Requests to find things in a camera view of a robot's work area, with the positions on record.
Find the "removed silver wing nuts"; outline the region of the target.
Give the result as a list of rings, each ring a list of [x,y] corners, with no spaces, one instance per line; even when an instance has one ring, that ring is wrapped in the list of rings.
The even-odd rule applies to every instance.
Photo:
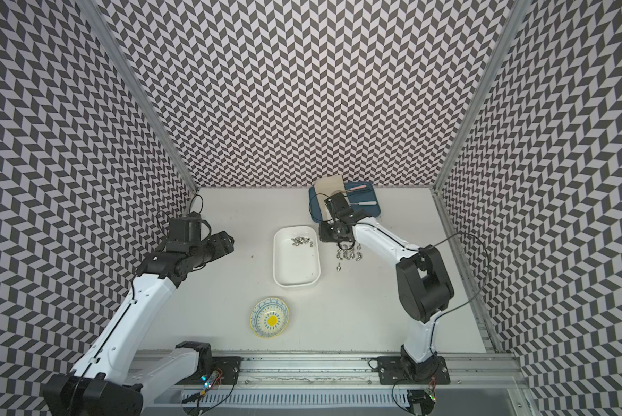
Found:
[[[343,249],[341,247],[338,248],[336,258],[338,260],[336,271],[341,272],[342,262],[355,261],[359,262],[362,260],[363,255],[361,253],[361,245],[357,244],[356,246],[350,249]]]

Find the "white storage box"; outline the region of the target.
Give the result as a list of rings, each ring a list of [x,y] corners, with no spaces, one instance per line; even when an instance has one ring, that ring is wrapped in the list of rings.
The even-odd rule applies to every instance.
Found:
[[[293,246],[292,237],[310,237],[314,247]],[[313,287],[321,277],[319,239],[314,228],[298,225],[281,228],[274,234],[273,278],[283,289]]]

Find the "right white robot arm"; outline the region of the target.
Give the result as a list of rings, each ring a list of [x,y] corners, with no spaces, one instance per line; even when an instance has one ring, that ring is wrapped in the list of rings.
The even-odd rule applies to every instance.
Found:
[[[340,248],[361,244],[392,265],[400,304],[411,318],[399,367],[410,381],[432,378],[443,367],[435,345],[437,324],[455,295],[439,250],[410,244],[364,213],[320,222],[319,238]]]

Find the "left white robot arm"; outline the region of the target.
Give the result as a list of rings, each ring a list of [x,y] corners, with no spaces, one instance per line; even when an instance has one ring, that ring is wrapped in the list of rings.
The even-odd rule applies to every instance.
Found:
[[[203,240],[173,242],[147,256],[108,326],[68,374],[42,388],[53,415],[139,415],[158,396],[189,377],[212,388],[220,377],[208,343],[184,341],[171,353],[130,375],[130,365],[158,312],[189,272],[234,251],[219,232]]]

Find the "silver wing nut pile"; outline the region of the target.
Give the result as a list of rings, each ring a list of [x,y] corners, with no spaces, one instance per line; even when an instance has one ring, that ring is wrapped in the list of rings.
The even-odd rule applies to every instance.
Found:
[[[309,245],[314,247],[314,241],[310,237],[292,237],[291,241],[293,246]]]

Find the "teal tray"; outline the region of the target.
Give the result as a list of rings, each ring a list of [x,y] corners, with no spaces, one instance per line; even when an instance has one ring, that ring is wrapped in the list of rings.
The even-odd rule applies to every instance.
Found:
[[[347,197],[347,201],[355,211],[363,210],[372,217],[378,218],[381,209],[372,182],[345,182],[344,187],[346,189],[345,196]],[[314,187],[308,189],[308,197],[312,220],[315,223],[329,220],[329,214],[325,203],[319,201]]]

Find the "beige cloth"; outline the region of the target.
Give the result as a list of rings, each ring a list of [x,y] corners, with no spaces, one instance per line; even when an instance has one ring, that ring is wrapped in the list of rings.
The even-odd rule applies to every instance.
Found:
[[[324,177],[314,182],[315,193],[329,198],[337,193],[345,192],[345,183],[341,175]]]

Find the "yellow patterned bowl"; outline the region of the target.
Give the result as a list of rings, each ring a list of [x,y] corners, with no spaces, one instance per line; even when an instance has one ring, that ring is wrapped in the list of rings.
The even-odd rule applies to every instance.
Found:
[[[252,332],[263,339],[275,338],[282,334],[290,322],[288,305],[277,297],[259,301],[253,308],[249,323]]]

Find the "pink handled spoon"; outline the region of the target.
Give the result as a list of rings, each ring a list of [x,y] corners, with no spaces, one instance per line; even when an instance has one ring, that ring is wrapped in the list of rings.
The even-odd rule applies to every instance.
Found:
[[[363,192],[363,191],[368,191],[369,187],[366,184],[363,185],[357,185],[356,187],[351,187],[349,189],[346,190],[347,193],[350,192]]]

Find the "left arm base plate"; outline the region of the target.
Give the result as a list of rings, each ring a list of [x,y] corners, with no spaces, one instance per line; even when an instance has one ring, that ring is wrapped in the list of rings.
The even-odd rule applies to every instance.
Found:
[[[191,376],[181,379],[177,386],[200,386],[208,381],[214,371],[222,374],[220,377],[222,386],[233,386],[238,381],[241,363],[242,358],[236,355],[214,357],[208,367],[199,369]]]

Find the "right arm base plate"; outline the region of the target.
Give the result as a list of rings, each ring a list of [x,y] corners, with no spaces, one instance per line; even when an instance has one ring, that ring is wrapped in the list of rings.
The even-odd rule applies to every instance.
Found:
[[[406,357],[380,356],[376,359],[380,384],[430,384],[449,385],[451,377],[444,357],[434,355],[426,362],[416,363]]]

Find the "aluminium rail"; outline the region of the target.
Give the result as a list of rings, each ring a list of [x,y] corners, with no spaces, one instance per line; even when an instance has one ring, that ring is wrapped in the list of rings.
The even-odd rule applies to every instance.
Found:
[[[239,388],[384,388],[376,359],[398,356],[362,353],[249,353],[218,352],[242,358]],[[518,388],[527,386],[517,360],[508,354],[442,353],[451,383],[439,388]]]

